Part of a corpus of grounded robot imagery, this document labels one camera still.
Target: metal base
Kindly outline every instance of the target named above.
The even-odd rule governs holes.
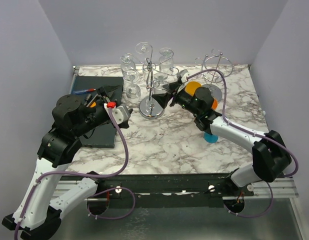
[[[139,111],[141,116],[146,119],[157,119],[164,114],[165,110],[159,105],[159,103],[153,99],[153,107],[149,107],[147,104],[149,97],[142,99],[139,105]]]
[[[223,99],[223,92],[219,87],[212,84],[205,84],[203,87],[208,88],[211,91],[211,95],[217,100],[218,103]]]
[[[137,205],[147,197],[138,196],[135,196]],[[131,198],[129,195],[118,201]],[[254,215],[268,207],[269,199],[247,199],[245,204],[243,214]],[[122,216],[131,206],[132,202],[127,209],[110,208],[104,216]],[[131,215],[120,219],[119,225],[118,221],[95,220],[87,215],[87,203],[83,201],[62,220],[60,229],[50,240],[309,240],[299,236],[289,199],[275,199],[268,214],[251,219],[210,207],[135,208]]]

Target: gray wall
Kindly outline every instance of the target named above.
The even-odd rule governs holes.
[[[51,111],[69,91],[72,65],[37,0],[0,1],[1,225],[20,204],[36,166]]]
[[[294,178],[309,221],[309,0],[288,1],[251,76],[269,127],[298,157]]]
[[[118,64],[139,42],[194,64],[220,49],[251,64],[287,0],[39,0],[73,65]]]

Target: glass cup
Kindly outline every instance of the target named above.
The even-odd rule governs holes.
[[[169,83],[167,81],[168,75],[164,72],[157,72],[153,75],[153,94],[164,94],[168,91]]]
[[[130,55],[128,54],[122,55],[120,57],[120,60],[121,60],[120,67],[121,67],[122,74],[124,74],[124,72],[129,69],[134,69],[134,70],[136,69],[136,64]]]
[[[128,83],[128,86],[125,89],[127,100],[132,103],[139,102],[141,97],[141,89],[136,84],[136,82],[140,79],[139,72],[134,69],[129,69],[123,73],[123,79],[126,83]]]
[[[174,55],[173,51],[169,47],[164,47],[160,49],[160,54],[162,55],[159,58],[159,70],[160,72],[166,74],[172,74],[174,71],[171,68],[174,66]]]
[[[128,69],[123,72],[123,80],[128,83],[137,83],[140,80],[140,73],[135,69]]]

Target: white marble surface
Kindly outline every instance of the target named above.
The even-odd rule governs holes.
[[[200,70],[198,66],[179,66],[179,69],[188,69],[190,74]],[[221,66],[220,70],[227,71],[229,66]],[[119,66],[85,66],[80,68],[79,75],[122,76],[122,73]],[[169,78],[170,82],[174,81],[172,76]],[[205,83],[201,75],[194,79]],[[235,123],[267,132],[248,66],[235,66],[226,81],[226,116]],[[144,98],[145,81],[139,85]],[[133,108],[130,128],[122,130],[129,149],[129,163],[123,174],[228,173],[252,161],[250,153],[224,138],[220,137],[214,144],[207,143],[193,116],[179,105],[168,106],[162,117],[148,120],[140,115],[138,104],[126,101],[125,93],[122,101]],[[221,112],[221,107],[222,102],[217,111]],[[123,144],[117,134],[114,149],[81,148],[68,170],[109,174],[119,170],[124,159]]]

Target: screw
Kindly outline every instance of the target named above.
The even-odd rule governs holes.
[[[215,188],[215,186],[214,185],[210,185],[209,187],[208,187],[208,190],[209,190],[209,192],[214,192],[215,190],[216,190],[216,188]]]
[[[252,192],[254,190],[254,186],[249,184],[248,186],[246,186],[246,189],[248,189],[249,192]]]
[[[117,194],[121,193],[123,190],[122,189],[116,189],[115,192]]]

